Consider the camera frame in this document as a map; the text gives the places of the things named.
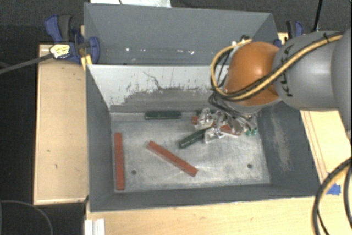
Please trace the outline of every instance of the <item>bin floor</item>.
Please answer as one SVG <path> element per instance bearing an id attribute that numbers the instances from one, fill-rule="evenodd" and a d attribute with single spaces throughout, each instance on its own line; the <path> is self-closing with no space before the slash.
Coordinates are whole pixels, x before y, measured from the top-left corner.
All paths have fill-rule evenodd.
<path id="1" fill-rule="evenodd" d="M 259 134 L 225 136 L 209 144 L 198 141 L 179 149 L 178 141 L 195 131 L 193 115 L 183 112 L 181 119 L 147 121 L 144 113 L 111 113 L 112 148 L 113 134 L 123 136 L 125 191 L 119 193 L 270 183 Z M 189 176 L 148 150 L 150 140 L 195 166 L 197 175 Z"/>

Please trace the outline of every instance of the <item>red wooden stick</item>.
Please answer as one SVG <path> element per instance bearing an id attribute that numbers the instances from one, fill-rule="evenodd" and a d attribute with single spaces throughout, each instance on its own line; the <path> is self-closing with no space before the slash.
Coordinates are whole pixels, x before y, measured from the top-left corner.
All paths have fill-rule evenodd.
<path id="1" fill-rule="evenodd" d="M 178 156 L 174 155 L 170 151 L 166 150 L 164 147 L 156 144 L 154 141 L 150 141 L 148 143 L 147 148 L 152 152 L 156 153 L 158 156 L 163 158 L 164 160 L 172 163 L 174 166 L 178 167 L 180 170 L 183 170 L 185 173 L 190 176 L 195 176 L 198 172 L 198 169 L 184 160 L 180 159 Z"/>
<path id="2" fill-rule="evenodd" d="M 123 165 L 122 133 L 115 133 L 115 169 L 117 190 L 125 190 L 125 175 Z"/>

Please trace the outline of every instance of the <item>wooden table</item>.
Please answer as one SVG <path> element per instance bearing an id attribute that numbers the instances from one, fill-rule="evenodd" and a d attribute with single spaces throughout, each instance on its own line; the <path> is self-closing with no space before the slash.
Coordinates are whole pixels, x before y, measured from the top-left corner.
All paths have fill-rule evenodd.
<path id="1" fill-rule="evenodd" d="M 40 55 L 49 46 L 40 46 Z M 83 202 L 88 193 L 84 71 L 53 59 L 38 68 L 34 204 Z M 318 174 L 351 156 L 339 114 L 301 112 Z M 106 235 L 313 234 L 313 197 L 165 209 L 89 213 L 105 220 Z M 342 195 L 326 195 L 321 214 L 331 235 L 352 234 Z"/>

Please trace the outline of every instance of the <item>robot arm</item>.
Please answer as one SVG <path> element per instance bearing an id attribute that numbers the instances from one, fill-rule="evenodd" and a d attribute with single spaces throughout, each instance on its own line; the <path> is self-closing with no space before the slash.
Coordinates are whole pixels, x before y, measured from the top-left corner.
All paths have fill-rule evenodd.
<path id="1" fill-rule="evenodd" d="M 223 84 L 215 81 L 215 68 L 233 48 L 220 51 L 212 62 L 218 101 L 242 114 L 280 101 L 300 110 L 338 109 L 351 138 L 351 28 L 344 35 L 313 32 L 295 37 L 280 49 L 264 42 L 240 45 Z"/>

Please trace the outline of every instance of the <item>black floor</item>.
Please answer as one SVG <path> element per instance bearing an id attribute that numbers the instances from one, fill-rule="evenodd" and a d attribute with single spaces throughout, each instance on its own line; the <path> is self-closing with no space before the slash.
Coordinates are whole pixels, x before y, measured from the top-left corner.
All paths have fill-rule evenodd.
<path id="1" fill-rule="evenodd" d="M 16 64 L 37 56 L 38 45 L 50 41 L 43 21 L 52 14 L 71 14 L 73 25 L 83 23 L 88 0 L 0 0 L 0 61 Z M 299 20 L 310 31 L 318 0 L 171 0 L 175 7 L 271 12 L 277 29 L 287 20 Z M 348 0 L 324 0 L 320 27 L 345 31 L 351 26 Z M 27 67 L 0 76 L 0 198 L 32 199 L 32 172 L 36 116 L 36 68 Z M 80 234 L 83 206 L 46 207 L 55 234 Z M 3 205 L 3 235 L 49 234 L 35 211 Z"/>

